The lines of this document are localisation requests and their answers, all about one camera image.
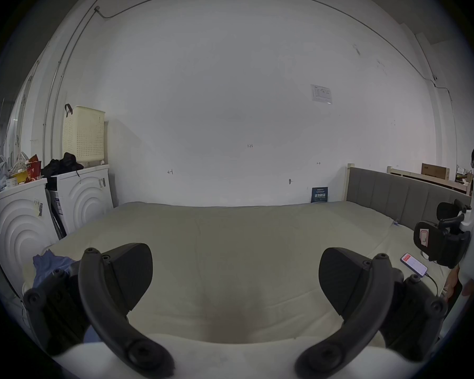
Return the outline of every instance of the wooden shelf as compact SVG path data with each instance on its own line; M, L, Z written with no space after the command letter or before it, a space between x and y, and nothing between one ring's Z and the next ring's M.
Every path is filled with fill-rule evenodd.
M443 180L441 178L436 178L436 177L430 177L430 175L423 175L423 174L412 173L410 171L397 170L395 168L392 168L392 166L388 166L386 171L388 174L401 175L403 177L409 177L409 178L414 178L417 180L431 182L432 184L436 184L438 186L445 186L446 188L449 188L451 190L454 189L458 192L461 192L467 195L469 194L469 191L471 189L470 184L467 186L464 186L463 184L460 184L458 182Z

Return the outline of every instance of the basket handle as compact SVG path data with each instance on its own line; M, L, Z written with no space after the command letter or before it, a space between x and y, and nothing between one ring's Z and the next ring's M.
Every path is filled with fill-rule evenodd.
M67 113L65 115L65 118L68 118L69 117L69 111L70 111L70 115L73 115L74 114L74 111L72 110L72 107L70 106L70 104L65 104L65 112Z

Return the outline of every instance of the blue sign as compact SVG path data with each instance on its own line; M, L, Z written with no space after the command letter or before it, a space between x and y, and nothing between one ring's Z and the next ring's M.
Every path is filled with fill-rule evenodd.
M311 203L312 202L328 202L329 200L329 188L327 186L316 187L312 189Z

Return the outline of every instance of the blue cloth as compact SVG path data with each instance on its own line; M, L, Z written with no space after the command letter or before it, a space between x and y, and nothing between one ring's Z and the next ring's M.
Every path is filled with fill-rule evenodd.
M44 254L39 256L38 254L33 257L33 265L35 266L36 274L33 280L33 287L38 287L42 281L44 281L49 274L55 269L63 269L67 271L70 265L75 262L70 257L55 256L51 250L47 250ZM96 333L93 326L89 326L88 330L84 334L84 343L99 343L101 342L100 337Z
M57 268L67 271L73 262L75 261L70 257L55 256L51 250L47 250L41 256L37 254L33 257L33 265L37 272L33 287L38 287Z

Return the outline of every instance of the bed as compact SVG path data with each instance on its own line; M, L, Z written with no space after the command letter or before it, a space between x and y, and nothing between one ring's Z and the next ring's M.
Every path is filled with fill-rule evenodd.
M258 207L182 207L128 203L48 247L74 260L146 243L152 283L129 322L140 332L212 343L326 338L342 318L324 296L318 267L328 247L372 258L384 252L405 276L408 252L442 288L449 270L425 260L413 244L419 220L435 219L439 202L469 197L427 182L348 167L345 200ZM35 277L24 266L25 289ZM430 280L423 280L436 292ZM374 345L382 345L378 338Z

